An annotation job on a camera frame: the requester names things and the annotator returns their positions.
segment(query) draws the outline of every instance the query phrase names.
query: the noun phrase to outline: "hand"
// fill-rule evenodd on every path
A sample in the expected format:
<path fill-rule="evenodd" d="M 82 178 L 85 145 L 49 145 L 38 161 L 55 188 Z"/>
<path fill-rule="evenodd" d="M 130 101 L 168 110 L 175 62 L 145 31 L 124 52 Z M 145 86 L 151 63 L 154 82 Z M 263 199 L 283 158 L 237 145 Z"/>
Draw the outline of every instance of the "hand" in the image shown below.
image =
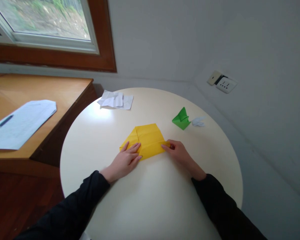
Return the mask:
<path fill-rule="evenodd" d="M 163 144 L 161 146 L 167 153 L 169 153 L 176 163 L 185 168 L 194 179 L 201 181 L 206 178 L 207 174 L 192 159 L 182 142 L 170 139 L 168 142 L 170 142 L 170 148 Z"/>
<path fill-rule="evenodd" d="M 137 153 L 141 143 L 136 143 L 127 150 L 128 145 L 129 142 L 124 145 L 110 166 L 100 171 L 108 183 L 127 176 L 135 169 L 139 160 L 142 158 L 142 156 L 139 156 L 139 153 Z"/>

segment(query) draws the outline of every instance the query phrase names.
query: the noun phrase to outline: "folded paper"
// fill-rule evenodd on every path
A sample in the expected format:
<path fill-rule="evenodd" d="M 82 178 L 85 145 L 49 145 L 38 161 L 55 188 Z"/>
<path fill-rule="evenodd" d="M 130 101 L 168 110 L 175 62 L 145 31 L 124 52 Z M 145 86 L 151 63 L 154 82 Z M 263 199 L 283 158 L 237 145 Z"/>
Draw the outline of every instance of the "folded paper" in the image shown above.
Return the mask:
<path fill-rule="evenodd" d="M 141 143 L 141 146 L 138 150 L 139 155 L 142 156 L 141 160 L 145 160 L 159 153 L 163 153 L 164 150 L 161 147 L 162 144 L 170 147 L 170 143 L 164 140 L 160 129 L 155 123 L 135 127 L 121 145 L 120 150 L 128 141 L 128 148 L 135 143 Z"/>
<path fill-rule="evenodd" d="M 189 116 L 187 116 L 186 108 L 183 107 L 178 115 L 172 119 L 172 122 L 177 125 L 182 130 L 185 130 L 186 127 L 191 123 L 189 122 Z"/>
<path fill-rule="evenodd" d="M 117 109 L 131 109 L 133 96 L 123 95 L 121 92 L 109 92 L 104 90 L 103 95 L 97 103 L 100 106 L 109 106 Z"/>
<path fill-rule="evenodd" d="M 202 122 L 206 117 L 203 116 L 203 117 L 198 117 L 198 118 L 195 118 L 193 119 L 191 122 L 192 122 L 192 125 L 193 126 L 199 126 L 199 127 L 204 127 L 204 123 Z"/>

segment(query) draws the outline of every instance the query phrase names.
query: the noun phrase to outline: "window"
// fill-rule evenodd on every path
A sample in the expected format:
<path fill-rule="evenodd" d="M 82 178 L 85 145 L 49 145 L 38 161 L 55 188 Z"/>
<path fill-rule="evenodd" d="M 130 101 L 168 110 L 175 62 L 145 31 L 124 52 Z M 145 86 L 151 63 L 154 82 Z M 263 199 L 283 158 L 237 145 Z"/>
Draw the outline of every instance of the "window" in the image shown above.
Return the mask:
<path fill-rule="evenodd" d="M 0 62 L 116 72 L 107 0 L 0 0 Z"/>

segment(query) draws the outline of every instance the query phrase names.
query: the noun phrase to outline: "wooden floor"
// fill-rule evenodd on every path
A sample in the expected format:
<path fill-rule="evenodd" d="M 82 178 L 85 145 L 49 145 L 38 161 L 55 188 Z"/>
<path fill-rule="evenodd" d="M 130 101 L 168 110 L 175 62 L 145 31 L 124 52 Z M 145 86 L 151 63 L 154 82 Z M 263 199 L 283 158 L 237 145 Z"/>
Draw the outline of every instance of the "wooden floor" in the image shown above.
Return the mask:
<path fill-rule="evenodd" d="M 64 199 L 59 178 L 0 173 L 0 240 L 11 240 Z"/>

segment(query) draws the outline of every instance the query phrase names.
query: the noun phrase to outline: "black sleeve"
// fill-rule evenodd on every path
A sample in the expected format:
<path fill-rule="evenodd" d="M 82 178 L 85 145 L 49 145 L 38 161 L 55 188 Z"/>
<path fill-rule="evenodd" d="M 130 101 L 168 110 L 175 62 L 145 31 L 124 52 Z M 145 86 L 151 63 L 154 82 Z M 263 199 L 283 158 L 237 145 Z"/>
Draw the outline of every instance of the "black sleeve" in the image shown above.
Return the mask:
<path fill-rule="evenodd" d="M 211 174 L 202 181 L 192 178 L 201 202 L 221 238 L 266 239 L 253 223 L 237 208 L 236 202 L 223 190 Z"/>
<path fill-rule="evenodd" d="M 98 171 L 83 180 L 80 188 L 17 236 L 21 239 L 79 239 L 91 212 L 110 185 Z"/>

